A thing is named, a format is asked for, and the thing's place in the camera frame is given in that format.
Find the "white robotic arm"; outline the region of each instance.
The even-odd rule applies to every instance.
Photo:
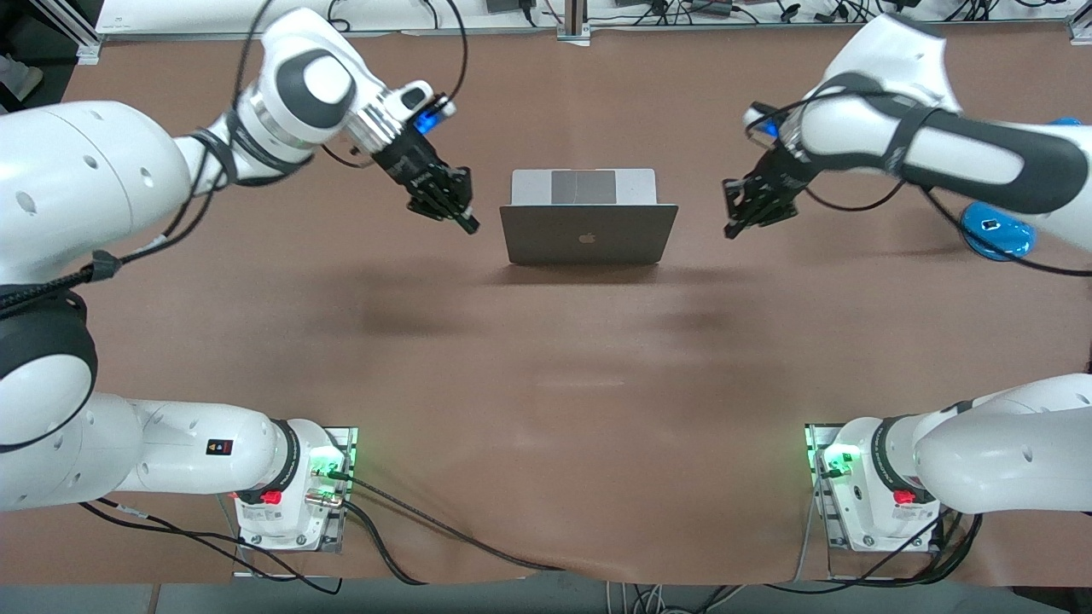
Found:
[[[244,534],[318,547],[331,483],[312,470],[345,469],[329,435],[242,408],[93,392],[86,308],[51,281],[195,194],[296,172],[343,129],[406,188],[412,211],[477,229],[470,170],[449,167],[424,138],[454,113],[447,96],[422,81],[389,90],[307,9],[276,20],[262,44],[259,78],[190,135],[171,139],[111,102],[0,117],[0,511],[115,489],[235,493]],[[96,252],[96,267],[116,267],[107,256]],[[96,270],[82,272],[97,281]]]
[[[744,179],[725,180],[725,235],[796,215],[794,197],[823,170],[862,170],[988,202],[1092,250],[1092,128],[962,117],[943,48],[928,26],[888,13],[843,48],[810,102],[784,113],[756,103],[745,123],[769,119],[774,142]],[[1092,375],[1075,374],[929,414],[851,421],[816,463],[850,547],[900,548],[941,504],[1092,510],[1090,399]]]

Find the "brown tabletop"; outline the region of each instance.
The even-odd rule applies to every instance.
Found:
[[[929,412],[1080,370],[1089,353],[1084,282],[970,255],[911,189],[867,214],[802,200],[791,222],[722,237],[720,181],[761,153],[740,114],[797,99],[854,32],[602,33],[590,48],[553,34],[472,37],[460,111],[430,139],[474,169],[477,236],[406,212],[381,172],[323,156],[275,187],[232,188],[181,246],[82,291],[98,389],[359,426],[363,477],[592,577],[785,580],[808,505],[805,423]],[[1060,25],[946,32],[970,115],[1092,118],[1092,56]],[[455,37],[354,45],[392,86],[448,88],[459,67]],[[119,99],[183,133],[224,108],[238,50],[110,45],[100,66],[75,71],[68,98]],[[663,262],[509,265],[498,208],[512,169],[536,167],[655,168],[661,201],[680,208]],[[889,186],[815,185],[847,203]],[[1051,238],[1038,258],[1090,260]],[[121,498],[185,527],[225,527],[212,497]],[[420,579],[522,575],[363,503]],[[74,506],[4,515],[0,528],[5,582],[224,581],[230,566]],[[809,577],[826,572],[816,529]],[[1078,513],[989,515],[958,577],[1092,586],[1090,529]],[[341,556],[295,560],[308,574],[385,575],[356,527]]]

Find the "black label with red mark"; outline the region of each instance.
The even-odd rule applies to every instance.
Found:
[[[232,456],[233,439],[210,439],[205,446],[205,456],[229,457]]]

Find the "blue oval object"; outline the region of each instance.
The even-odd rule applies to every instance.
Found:
[[[1035,247],[1035,228],[984,202],[969,204],[960,222],[966,228],[963,238],[968,246],[984,258],[1004,262],[1023,258]],[[1009,258],[976,238],[989,241]]]

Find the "silver laptop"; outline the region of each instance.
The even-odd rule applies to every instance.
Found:
[[[520,169],[500,222],[514,264],[654,264],[677,211],[651,168]]]

